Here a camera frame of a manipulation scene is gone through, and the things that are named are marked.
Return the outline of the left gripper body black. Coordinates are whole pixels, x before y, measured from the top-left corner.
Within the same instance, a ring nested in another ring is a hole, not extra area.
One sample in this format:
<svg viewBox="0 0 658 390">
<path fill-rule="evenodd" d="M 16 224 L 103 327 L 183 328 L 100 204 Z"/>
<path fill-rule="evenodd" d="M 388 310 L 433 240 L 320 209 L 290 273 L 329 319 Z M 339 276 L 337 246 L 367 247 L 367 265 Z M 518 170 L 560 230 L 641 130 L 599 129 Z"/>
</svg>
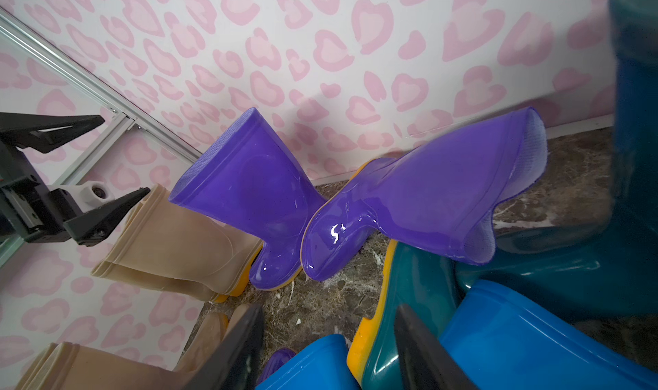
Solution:
<svg viewBox="0 0 658 390">
<path fill-rule="evenodd" d="M 1 213 L 15 233 L 29 244 L 65 242 L 69 211 L 67 196 L 50 190 L 22 151 L 1 143 Z"/>
</svg>

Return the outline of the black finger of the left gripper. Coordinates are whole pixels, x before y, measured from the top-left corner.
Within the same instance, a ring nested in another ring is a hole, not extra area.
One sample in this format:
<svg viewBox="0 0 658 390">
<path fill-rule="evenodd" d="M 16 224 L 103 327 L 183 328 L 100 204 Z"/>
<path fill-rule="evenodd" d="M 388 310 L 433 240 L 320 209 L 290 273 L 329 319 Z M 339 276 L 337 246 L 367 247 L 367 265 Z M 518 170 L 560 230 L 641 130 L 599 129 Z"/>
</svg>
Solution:
<svg viewBox="0 0 658 390">
<path fill-rule="evenodd" d="M 148 188 L 132 191 L 87 213 L 77 214 L 63 222 L 63 228 L 77 244 L 96 246 L 106 240 L 128 212 L 149 193 Z"/>
<path fill-rule="evenodd" d="M 16 148 L 32 148 L 50 153 L 104 124 L 99 114 L 48 116 L 1 113 L 1 142 Z"/>
</svg>

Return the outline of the large purple boot back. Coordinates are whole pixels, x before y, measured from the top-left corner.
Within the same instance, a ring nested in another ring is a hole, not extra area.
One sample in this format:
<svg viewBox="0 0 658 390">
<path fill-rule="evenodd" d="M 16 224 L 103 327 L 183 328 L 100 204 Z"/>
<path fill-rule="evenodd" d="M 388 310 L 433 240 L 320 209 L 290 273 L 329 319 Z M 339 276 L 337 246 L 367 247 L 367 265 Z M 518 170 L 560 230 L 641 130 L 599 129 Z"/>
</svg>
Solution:
<svg viewBox="0 0 658 390">
<path fill-rule="evenodd" d="M 399 158 L 368 162 L 312 217 L 301 264 L 333 277 L 373 232 L 470 265 L 496 249 L 493 214 L 543 175 L 548 140 L 527 107 L 464 126 Z"/>
</svg>

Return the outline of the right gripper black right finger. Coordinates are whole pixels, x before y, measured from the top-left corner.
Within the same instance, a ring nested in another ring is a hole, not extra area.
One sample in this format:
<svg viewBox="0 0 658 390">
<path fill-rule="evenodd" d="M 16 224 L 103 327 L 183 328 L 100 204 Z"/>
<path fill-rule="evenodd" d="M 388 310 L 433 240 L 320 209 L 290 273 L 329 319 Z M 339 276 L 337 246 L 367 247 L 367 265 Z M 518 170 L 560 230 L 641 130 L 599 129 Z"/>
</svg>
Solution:
<svg viewBox="0 0 658 390">
<path fill-rule="evenodd" d="M 477 389 L 408 304 L 396 309 L 394 334 L 404 389 Z"/>
</svg>

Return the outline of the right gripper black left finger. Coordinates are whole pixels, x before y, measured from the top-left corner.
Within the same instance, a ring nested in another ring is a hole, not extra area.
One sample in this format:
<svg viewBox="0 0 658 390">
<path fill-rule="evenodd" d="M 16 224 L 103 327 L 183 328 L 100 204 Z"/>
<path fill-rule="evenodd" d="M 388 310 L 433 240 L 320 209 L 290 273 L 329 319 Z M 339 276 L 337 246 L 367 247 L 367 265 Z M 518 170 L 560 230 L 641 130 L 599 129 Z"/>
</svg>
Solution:
<svg viewBox="0 0 658 390">
<path fill-rule="evenodd" d="M 264 331 L 262 306 L 248 305 L 234 328 L 183 389 L 255 389 Z"/>
</svg>

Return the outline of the beige rain boot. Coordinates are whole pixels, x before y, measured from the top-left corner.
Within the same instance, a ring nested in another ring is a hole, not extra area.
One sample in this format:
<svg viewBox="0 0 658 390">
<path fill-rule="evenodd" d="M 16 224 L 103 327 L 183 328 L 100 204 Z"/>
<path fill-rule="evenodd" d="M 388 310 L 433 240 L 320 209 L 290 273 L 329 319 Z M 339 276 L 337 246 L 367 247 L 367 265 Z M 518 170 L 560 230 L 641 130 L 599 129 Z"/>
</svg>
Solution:
<svg viewBox="0 0 658 390">
<path fill-rule="evenodd" d="M 262 240 L 170 203 L 169 195 L 152 187 L 91 275 L 210 303 L 240 296 Z"/>
<path fill-rule="evenodd" d="M 172 370 L 71 342 L 48 345 L 28 367 L 18 389 L 181 389 L 203 367 L 247 312 L 207 314 Z"/>
</svg>

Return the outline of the large purple boot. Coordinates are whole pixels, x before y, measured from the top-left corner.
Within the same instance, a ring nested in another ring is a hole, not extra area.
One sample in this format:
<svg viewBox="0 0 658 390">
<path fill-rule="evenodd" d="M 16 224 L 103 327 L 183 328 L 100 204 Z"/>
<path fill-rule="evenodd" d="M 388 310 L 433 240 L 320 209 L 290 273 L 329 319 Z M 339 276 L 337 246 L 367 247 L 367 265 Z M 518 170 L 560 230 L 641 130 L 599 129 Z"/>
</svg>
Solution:
<svg viewBox="0 0 658 390">
<path fill-rule="evenodd" d="M 543 175 L 548 140 L 527 107 L 464 126 L 399 158 L 368 162 L 312 217 L 301 264 L 333 277 L 373 232 L 470 265 L 496 249 L 493 214 Z"/>
<path fill-rule="evenodd" d="M 262 291 L 298 275 L 304 231 L 326 201 L 254 107 L 180 177 L 169 200 L 261 239 L 248 278 Z"/>
</svg>

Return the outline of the large purple boot front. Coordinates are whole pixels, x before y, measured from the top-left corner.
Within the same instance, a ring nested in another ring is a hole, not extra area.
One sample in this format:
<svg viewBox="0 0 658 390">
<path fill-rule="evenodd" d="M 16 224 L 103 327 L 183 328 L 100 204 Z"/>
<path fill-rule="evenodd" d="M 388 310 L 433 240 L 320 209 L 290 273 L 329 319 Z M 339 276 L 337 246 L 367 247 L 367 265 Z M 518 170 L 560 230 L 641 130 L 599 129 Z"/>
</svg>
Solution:
<svg viewBox="0 0 658 390">
<path fill-rule="evenodd" d="M 180 177 L 169 200 L 261 239 L 248 278 L 262 291 L 298 275 L 304 231 L 326 201 L 254 107 Z"/>
</svg>

